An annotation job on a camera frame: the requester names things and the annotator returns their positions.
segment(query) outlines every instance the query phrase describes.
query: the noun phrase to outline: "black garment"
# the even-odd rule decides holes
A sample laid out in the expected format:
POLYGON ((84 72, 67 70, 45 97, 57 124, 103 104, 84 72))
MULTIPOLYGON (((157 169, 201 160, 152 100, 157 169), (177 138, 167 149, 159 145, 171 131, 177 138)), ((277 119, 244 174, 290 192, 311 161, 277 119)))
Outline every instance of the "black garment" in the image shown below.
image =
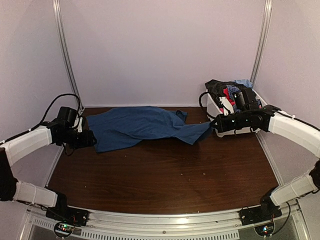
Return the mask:
POLYGON ((213 101, 219 108, 223 107, 220 103, 219 98, 226 97, 226 95, 224 94, 224 89, 227 88, 228 85, 233 85, 239 88, 240 90, 247 88, 245 85, 236 83, 234 81, 218 81, 214 79, 206 82, 204 85, 205 88, 208 90, 210 96, 212 97, 213 101))

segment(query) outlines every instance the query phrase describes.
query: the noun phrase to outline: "white panel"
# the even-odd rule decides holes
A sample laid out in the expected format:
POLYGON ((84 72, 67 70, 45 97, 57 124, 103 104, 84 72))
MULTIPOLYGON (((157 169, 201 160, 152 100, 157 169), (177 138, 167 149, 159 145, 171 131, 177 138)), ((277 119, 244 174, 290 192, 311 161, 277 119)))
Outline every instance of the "white panel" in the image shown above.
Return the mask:
POLYGON ((264 0, 64 0, 85 106, 198 106, 204 83, 249 79, 264 0))
MULTIPOLYGON (((0 1, 0 141, 36 125, 59 94, 70 92, 51 0, 0 1)), ((72 97, 54 104, 75 106, 72 97)), ((44 186, 58 147, 47 146, 17 162, 13 174, 44 186)), ((0 239, 14 240, 25 213, 21 203, 0 202, 0 239)))
MULTIPOLYGON (((320 126, 320 1, 273 1, 270 31, 255 89, 270 104, 320 126)), ((285 182, 303 174, 317 159, 304 148, 263 134, 285 182)), ((320 194, 299 202, 311 237, 320 236, 320 194)))

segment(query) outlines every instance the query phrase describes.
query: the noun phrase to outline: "white wall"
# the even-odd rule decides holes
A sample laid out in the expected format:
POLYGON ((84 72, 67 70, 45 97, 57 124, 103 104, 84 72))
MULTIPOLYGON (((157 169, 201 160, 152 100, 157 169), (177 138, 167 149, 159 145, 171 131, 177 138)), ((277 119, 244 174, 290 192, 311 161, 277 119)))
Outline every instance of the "white wall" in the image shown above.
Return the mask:
MULTIPOLYGON (((273 1, 270 30, 255 89, 269 103, 320 127, 320 1, 273 1)), ((317 159, 279 136, 267 146, 285 182, 312 168, 317 159)), ((301 199, 313 240, 320 236, 320 194, 301 199)))
MULTIPOLYGON (((33 127, 53 98, 71 92, 59 46, 51 0, 0 0, 0 140, 33 127)), ((75 106, 71 97, 49 112, 52 120, 61 105, 75 106)), ((15 177, 44 186, 57 146, 48 146, 12 167, 15 177)), ((0 239, 14 240, 26 207, 0 202, 0 239)))
POLYGON ((198 106, 211 79, 251 76, 265 0, 61 1, 85 106, 198 106))

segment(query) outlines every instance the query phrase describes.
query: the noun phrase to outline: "wood grain surface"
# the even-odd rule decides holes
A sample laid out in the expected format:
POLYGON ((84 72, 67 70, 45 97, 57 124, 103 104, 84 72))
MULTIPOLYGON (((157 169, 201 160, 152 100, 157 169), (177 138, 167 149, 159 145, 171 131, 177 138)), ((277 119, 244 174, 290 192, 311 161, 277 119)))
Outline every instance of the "wood grain surface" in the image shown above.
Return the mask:
MULTIPOLYGON (((188 112, 187 124, 207 121, 198 107, 165 109, 188 112)), ((108 110, 87 108, 84 115, 108 110)), ((256 136, 248 133, 223 138, 212 134, 195 145, 170 138, 99 154, 93 147, 78 149, 70 157, 61 156, 49 188, 80 208, 183 214, 257 205, 277 185, 256 136)))

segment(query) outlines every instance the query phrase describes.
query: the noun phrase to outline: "white plastic bin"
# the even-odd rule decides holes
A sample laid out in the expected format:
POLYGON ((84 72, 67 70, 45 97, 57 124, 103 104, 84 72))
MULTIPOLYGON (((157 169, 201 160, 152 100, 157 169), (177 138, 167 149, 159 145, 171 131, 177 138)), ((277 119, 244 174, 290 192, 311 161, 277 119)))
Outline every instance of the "white plastic bin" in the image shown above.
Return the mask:
MULTIPOLYGON (((256 92, 256 99, 260 99, 261 100, 261 104, 262 106, 267 105, 267 103, 261 98, 261 96, 256 92)), ((230 110, 230 113, 234 113, 234 109, 231 105, 231 103, 228 101, 228 99, 223 96, 220 97, 220 101, 223 103, 223 105, 230 110)), ((212 99, 210 94, 207 94, 207 104, 206 104, 206 111, 208 114, 210 114, 211 116, 217 116, 219 114, 224 114, 224 115, 228 115, 228 111, 220 111, 219 107, 216 105, 216 103, 214 102, 214 100, 212 99)), ((226 132, 218 132, 217 130, 215 130, 215 133, 218 137, 222 138, 225 135, 234 135, 235 133, 238 134, 246 134, 246 133, 250 133, 250 127, 244 127, 241 130, 237 130, 236 132, 234 130, 231 131, 226 131, 226 132)))

